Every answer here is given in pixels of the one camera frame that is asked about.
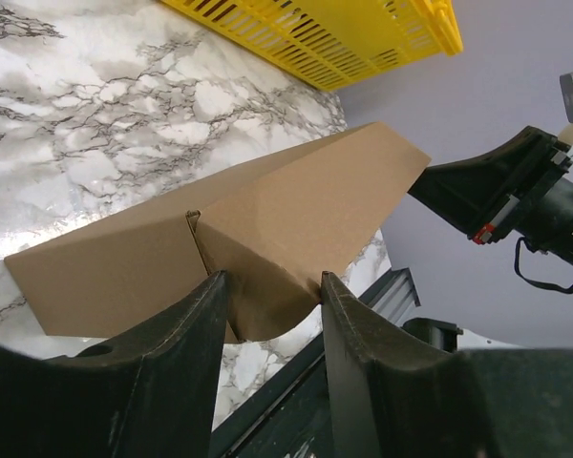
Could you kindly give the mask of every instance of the black strap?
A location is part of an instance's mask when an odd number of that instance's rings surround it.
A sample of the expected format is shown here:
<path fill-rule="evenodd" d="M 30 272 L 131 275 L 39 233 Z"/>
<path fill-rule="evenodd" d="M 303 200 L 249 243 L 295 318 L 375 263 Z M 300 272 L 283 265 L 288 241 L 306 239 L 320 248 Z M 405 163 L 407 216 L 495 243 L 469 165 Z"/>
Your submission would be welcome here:
<path fill-rule="evenodd" d="M 516 275 L 518 275 L 521 279 L 526 281 L 528 284 L 535 286 L 536 288 L 545 289 L 547 291 L 557 291 L 557 292 L 563 293 L 563 294 L 573 294 L 573 284 L 571 286 L 569 286 L 568 288 L 563 288 L 562 286 L 558 286 L 555 283 L 546 283 L 545 281 L 529 280 L 521 273 L 521 271 L 520 271 L 520 248 L 521 248 L 521 245 L 523 242 L 524 242 L 524 245 L 526 245 L 526 249 L 528 251 L 532 252 L 532 250 L 526 244 L 526 240 L 524 239 L 524 237 L 520 237 L 518 239 L 518 243 L 516 243 L 516 258 L 514 259 L 514 270 L 516 271 Z"/>

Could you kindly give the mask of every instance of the gray wall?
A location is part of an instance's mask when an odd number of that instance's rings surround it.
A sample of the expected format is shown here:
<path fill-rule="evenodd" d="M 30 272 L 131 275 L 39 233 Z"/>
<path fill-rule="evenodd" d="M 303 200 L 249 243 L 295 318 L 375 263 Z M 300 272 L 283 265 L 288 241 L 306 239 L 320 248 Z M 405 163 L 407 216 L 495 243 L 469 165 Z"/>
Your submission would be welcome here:
<path fill-rule="evenodd" d="M 566 124 L 558 77 L 573 71 L 573 0 L 453 1 L 465 52 L 341 91 L 349 124 L 383 120 L 433 164 L 490 151 L 526 125 L 557 134 Z M 422 315 L 514 344 L 573 345 L 573 297 L 515 276 L 516 235 L 478 247 L 409 196 L 383 232 L 393 266 L 413 271 Z M 573 282 L 554 256 L 528 254 L 522 269 Z"/>

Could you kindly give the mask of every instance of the marble table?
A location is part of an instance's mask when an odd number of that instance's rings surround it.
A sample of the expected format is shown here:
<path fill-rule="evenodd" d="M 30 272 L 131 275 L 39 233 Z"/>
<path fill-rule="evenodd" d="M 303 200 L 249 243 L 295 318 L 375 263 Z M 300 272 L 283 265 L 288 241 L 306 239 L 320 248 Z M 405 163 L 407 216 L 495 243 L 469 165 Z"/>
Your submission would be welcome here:
<path fill-rule="evenodd" d="M 323 94 L 154 0 L 0 1 L 0 344 L 48 337 L 2 259 L 226 167 L 346 128 Z M 344 274 L 390 264 L 378 232 Z M 318 307 L 273 341 L 226 345 L 215 425 L 321 330 Z"/>

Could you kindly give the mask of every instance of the brown cardboard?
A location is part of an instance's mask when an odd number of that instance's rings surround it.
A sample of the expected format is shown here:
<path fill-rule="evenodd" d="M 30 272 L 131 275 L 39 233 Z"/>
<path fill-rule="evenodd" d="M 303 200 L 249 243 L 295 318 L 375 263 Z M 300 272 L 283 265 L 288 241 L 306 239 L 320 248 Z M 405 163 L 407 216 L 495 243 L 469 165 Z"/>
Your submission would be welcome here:
<path fill-rule="evenodd" d="M 229 168 L 5 262 L 48 334 L 112 337 L 226 269 L 226 341 L 271 339 L 318 303 L 323 270 L 346 269 L 428 162 L 370 124 Z"/>

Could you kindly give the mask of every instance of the yellow plastic basket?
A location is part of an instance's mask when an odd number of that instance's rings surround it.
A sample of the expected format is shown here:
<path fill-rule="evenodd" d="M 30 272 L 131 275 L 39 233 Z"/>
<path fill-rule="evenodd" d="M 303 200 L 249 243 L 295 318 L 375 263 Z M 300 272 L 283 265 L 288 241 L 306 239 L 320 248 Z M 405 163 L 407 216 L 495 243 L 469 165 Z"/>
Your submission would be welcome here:
<path fill-rule="evenodd" d="M 323 90 L 462 51 L 451 0 L 162 0 Z"/>

